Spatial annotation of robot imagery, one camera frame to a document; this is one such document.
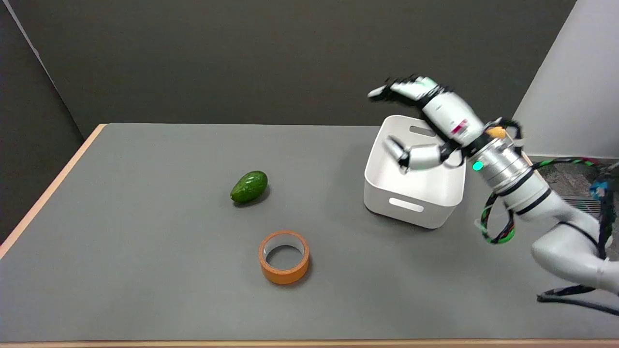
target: masking tape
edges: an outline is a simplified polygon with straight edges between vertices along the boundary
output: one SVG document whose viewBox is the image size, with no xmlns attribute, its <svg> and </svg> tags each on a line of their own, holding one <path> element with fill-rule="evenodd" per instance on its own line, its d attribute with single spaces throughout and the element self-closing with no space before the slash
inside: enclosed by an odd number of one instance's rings
<svg viewBox="0 0 619 348">
<path fill-rule="evenodd" d="M 301 262 L 290 269 L 273 268 L 267 263 L 267 255 L 278 246 L 290 245 L 301 252 Z M 277 231 L 268 235 L 258 249 L 258 259 L 262 266 L 262 273 L 275 284 L 290 284 L 303 277 L 310 265 L 310 248 L 308 242 L 299 233 L 293 231 Z"/>
</svg>

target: red label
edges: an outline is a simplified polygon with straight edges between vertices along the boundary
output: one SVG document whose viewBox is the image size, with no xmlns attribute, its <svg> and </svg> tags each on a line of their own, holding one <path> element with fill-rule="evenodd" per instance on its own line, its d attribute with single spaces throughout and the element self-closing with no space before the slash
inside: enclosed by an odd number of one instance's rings
<svg viewBox="0 0 619 348">
<path fill-rule="evenodd" d="M 458 124 L 454 129 L 451 130 L 451 134 L 460 134 L 462 132 L 464 132 L 467 128 L 469 127 L 469 125 L 467 124 L 466 120 L 462 120 L 462 122 L 460 122 L 460 124 Z"/>
</svg>

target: gray wall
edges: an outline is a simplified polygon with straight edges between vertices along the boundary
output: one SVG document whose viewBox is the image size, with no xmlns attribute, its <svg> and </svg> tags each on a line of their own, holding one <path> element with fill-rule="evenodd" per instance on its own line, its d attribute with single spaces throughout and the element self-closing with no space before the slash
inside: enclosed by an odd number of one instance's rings
<svg viewBox="0 0 619 348">
<path fill-rule="evenodd" d="M 82 134 L 112 121 L 380 124 L 387 76 L 511 117 L 574 0 L 11 0 Z"/>
<path fill-rule="evenodd" d="M 45 71 L 0 4 L 0 243 L 82 141 Z"/>
</svg>

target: wooden table edge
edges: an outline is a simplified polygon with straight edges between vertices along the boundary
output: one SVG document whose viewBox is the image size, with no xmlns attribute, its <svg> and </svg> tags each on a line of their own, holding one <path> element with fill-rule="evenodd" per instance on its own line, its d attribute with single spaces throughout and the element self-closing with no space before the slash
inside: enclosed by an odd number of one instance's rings
<svg viewBox="0 0 619 348">
<path fill-rule="evenodd" d="M 463 347 L 617 347 L 611 339 L 394 339 L 394 340 L 317 340 L 317 341 L 71 341 L 11 342 L 1 348 L 463 348 Z"/>
<path fill-rule="evenodd" d="M 47 203 L 51 195 L 56 191 L 58 186 L 60 186 L 60 184 L 67 177 L 67 175 L 73 169 L 73 167 L 75 167 L 77 161 L 79 161 L 79 159 L 82 157 L 84 152 L 86 152 L 86 150 L 89 148 L 92 142 L 95 141 L 95 138 L 97 138 L 99 133 L 101 133 L 101 131 L 106 125 L 107 124 L 105 123 L 99 124 L 95 128 L 95 130 L 92 131 L 88 139 L 84 141 L 82 146 L 80 146 L 77 152 L 73 155 L 73 157 L 71 157 L 68 163 L 60 171 L 60 173 L 58 173 L 54 181 L 51 182 L 51 184 L 47 187 L 45 192 L 43 192 L 41 197 L 39 197 L 39 199 L 32 206 L 32 208 L 30 208 L 30 210 L 26 213 L 24 218 L 19 222 L 19 224 L 17 224 L 17 226 L 13 229 L 11 234 L 9 234 L 6 240 L 4 240 L 4 242 L 0 245 L 0 259 L 2 259 L 4 255 L 9 251 L 9 249 L 13 246 L 13 244 L 15 244 L 19 236 L 22 235 L 22 233 L 24 232 L 26 227 L 28 227 L 32 219 L 34 219 L 35 216 L 37 216 L 38 212 L 41 211 L 41 208 L 43 208 L 45 203 Z"/>
<path fill-rule="evenodd" d="M 0 245 L 0 259 L 15 244 L 30 222 L 37 216 L 51 195 L 75 167 L 77 161 L 90 147 L 99 133 L 106 126 L 99 124 L 82 146 L 71 157 L 54 181 L 43 192 L 41 197 L 17 224 L 15 229 Z M 617 347 L 619 340 L 615 339 L 403 339 L 403 340 L 315 340 L 315 341 L 66 341 L 66 342 L 0 342 L 0 348 L 214 348 L 214 347 L 260 347 L 260 348 L 310 348 L 310 347 L 355 347 L 355 348 L 426 348 L 426 347 Z"/>
</svg>

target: white plastic bin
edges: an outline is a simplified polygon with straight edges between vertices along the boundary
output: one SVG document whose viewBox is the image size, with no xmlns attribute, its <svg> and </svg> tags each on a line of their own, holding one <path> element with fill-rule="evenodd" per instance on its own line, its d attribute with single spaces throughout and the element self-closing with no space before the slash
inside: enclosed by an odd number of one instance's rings
<svg viewBox="0 0 619 348">
<path fill-rule="evenodd" d="M 405 174 L 383 147 L 383 141 L 389 135 L 400 139 L 406 146 L 443 143 L 422 120 L 401 115 L 387 117 L 365 166 L 365 206 L 377 214 L 422 227 L 442 226 L 462 201 L 466 163 L 457 168 L 440 165 L 427 170 L 410 170 Z M 455 167 L 460 161 L 458 151 L 446 163 Z"/>
</svg>

